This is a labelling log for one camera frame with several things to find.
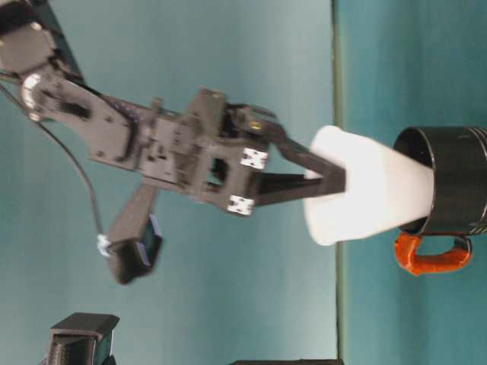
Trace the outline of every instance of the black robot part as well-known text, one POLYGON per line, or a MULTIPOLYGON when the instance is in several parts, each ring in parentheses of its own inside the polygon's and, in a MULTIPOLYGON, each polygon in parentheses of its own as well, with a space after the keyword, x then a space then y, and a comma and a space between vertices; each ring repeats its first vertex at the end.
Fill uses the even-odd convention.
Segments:
POLYGON ((1 84, 0 91, 75 165, 90 192, 101 236, 89 179, 44 122, 65 123, 84 140, 90 159, 142 175, 140 188, 101 245, 120 283, 154 267, 162 239, 149 214, 159 189, 190 195, 238 217, 249 217, 258 206, 345 190, 344 169, 291 140, 265 108, 232 104, 221 92, 201 89, 177 113, 164 109, 159 99, 146 107, 89 88, 46 0, 0 0, 0 69, 0 81, 18 86, 18 99, 1 84), (266 173, 271 145, 320 177, 266 173))

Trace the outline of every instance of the teal background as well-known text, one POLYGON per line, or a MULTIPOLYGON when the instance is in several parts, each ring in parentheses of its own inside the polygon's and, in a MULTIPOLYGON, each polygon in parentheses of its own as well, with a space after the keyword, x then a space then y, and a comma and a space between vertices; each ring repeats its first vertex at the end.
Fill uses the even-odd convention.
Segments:
MULTIPOLYGON (((53 2, 90 86, 182 110, 199 86, 276 111, 310 143, 332 122, 328 1, 65 0, 53 2)), ((98 254, 83 185, 60 150, 0 101, 0 355, 34 364, 48 329, 74 311, 122 318, 120 364, 225 364, 244 358, 336 356, 334 248, 312 242, 300 202, 251 219, 160 195, 167 244, 157 271, 114 283, 98 254)), ((139 176, 81 158, 105 227, 139 176)), ((288 165, 274 159, 273 169, 288 165)))
MULTIPOLYGON (((335 16, 346 130, 391 145, 408 125, 487 127, 487 3, 337 1, 335 16)), ((395 262, 397 233, 343 244, 347 365, 485 363, 485 236, 462 271, 414 278, 395 262)), ((429 239, 423 253, 450 245, 429 239)))

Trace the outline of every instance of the black cable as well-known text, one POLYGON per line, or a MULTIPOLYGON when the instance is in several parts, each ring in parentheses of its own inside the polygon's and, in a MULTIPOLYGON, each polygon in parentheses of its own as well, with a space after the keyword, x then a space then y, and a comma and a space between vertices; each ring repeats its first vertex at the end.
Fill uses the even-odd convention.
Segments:
MULTIPOLYGON (((0 91, 7 97, 7 99, 12 102, 18 109, 22 111, 25 115, 28 114, 26 108, 21 104, 20 101, 18 101, 11 93, 10 91, 7 90, 5 86, 0 84, 0 91)), ((103 234, 103 226, 101 223, 100 219, 100 212, 98 209, 98 202, 97 202, 97 195, 94 192, 93 185, 91 184, 90 178, 86 174, 86 172, 83 170, 83 167, 81 167, 80 163, 78 160, 76 160, 76 157, 73 155, 73 153, 69 150, 69 148, 66 147, 64 143, 62 143, 48 128, 46 128, 44 125, 34 122, 33 124, 39 128, 42 132, 44 132, 47 136, 48 139, 50 139, 52 142, 60 146, 60 148, 64 151, 66 157, 68 160, 73 164, 76 172, 78 173, 79 177, 81 178, 81 181, 84 183, 84 186, 86 187, 86 190, 88 191, 88 194, 90 196, 90 203, 91 203, 91 210, 93 213, 93 219, 94 223, 97 227, 98 234, 103 234)))
POLYGON ((20 84, 21 80, 12 74, 7 74, 0 71, 0 81, 9 82, 11 84, 20 84))

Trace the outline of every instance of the black plastic part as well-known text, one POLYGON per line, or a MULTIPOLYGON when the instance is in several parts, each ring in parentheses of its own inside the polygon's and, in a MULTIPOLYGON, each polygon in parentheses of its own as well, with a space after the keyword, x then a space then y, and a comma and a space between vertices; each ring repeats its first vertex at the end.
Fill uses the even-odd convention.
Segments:
POLYGON ((49 365, 115 364, 112 333, 119 319, 111 315, 75 313, 49 333, 49 365))
POLYGON ((110 228, 108 262, 121 284, 128 284, 154 269, 162 245, 158 223, 150 214, 157 193, 157 187, 142 183, 110 228))
POLYGON ((412 127, 394 148, 431 167, 434 201, 427 218, 406 224, 415 235, 466 236, 487 231, 487 131, 477 127, 412 127))
POLYGON ((50 63, 66 77, 83 82, 48 1, 1 0, 0 37, 0 69, 28 75, 50 63))

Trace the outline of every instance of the orange mug handle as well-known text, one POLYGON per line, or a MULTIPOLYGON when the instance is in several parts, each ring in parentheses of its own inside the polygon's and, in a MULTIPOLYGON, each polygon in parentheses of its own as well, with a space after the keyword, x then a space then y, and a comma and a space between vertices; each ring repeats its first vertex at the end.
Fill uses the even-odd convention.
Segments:
POLYGON ((399 266, 415 276, 456 271, 472 258, 472 242, 468 237, 455 237, 453 248, 441 255, 416 255, 422 239, 422 236, 401 232, 395 245, 399 266))

